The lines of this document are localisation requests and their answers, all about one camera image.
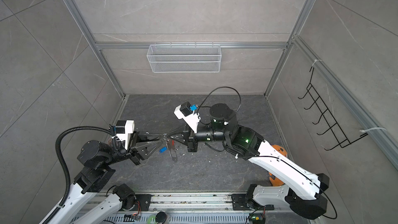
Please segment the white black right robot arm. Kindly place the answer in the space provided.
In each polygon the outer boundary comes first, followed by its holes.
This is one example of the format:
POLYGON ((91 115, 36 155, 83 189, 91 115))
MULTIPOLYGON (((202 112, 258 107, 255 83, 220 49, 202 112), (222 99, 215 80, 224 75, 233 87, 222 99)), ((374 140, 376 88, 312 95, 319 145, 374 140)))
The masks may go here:
POLYGON ((186 125, 168 134, 197 152, 200 142, 221 142, 225 151, 236 159, 247 160, 282 181, 281 186, 250 185, 245 200, 253 209, 266 207, 290 208, 299 216, 314 220, 327 211, 329 177, 314 174, 298 166, 272 146, 262 135, 238 124, 236 111, 225 103, 210 107, 210 123, 201 125, 199 107, 185 102, 174 110, 175 116, 186 125))

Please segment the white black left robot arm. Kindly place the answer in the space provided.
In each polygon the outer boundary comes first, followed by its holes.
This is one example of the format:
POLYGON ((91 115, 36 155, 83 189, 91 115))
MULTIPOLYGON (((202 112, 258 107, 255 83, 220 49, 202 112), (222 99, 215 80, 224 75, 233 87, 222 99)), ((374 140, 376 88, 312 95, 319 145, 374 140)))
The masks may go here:
MULTIPOLYGON (((111 143, 96 140, 88 141, 78 156, 83 169, 71 178, 60 145, 62 139, 72 130, 60 134, 56 140, 56 153, 66 180, 65 193, 60 202, 41 221, 43 224, 69 224, 73 218, 92 200, 109 182, 115 170, 112 164, 131 160, 139 165, 148 159, 161 145, 159 136, 151 138, 138 132, 122 134, 108 131, 111 143)), ((79 224, 99 224, 109 215, 120 209, 130 210, 138 206, 135 192, 126 184, 116 186, 112 193, 94 209, 85 213, 77 220, 79 224)))

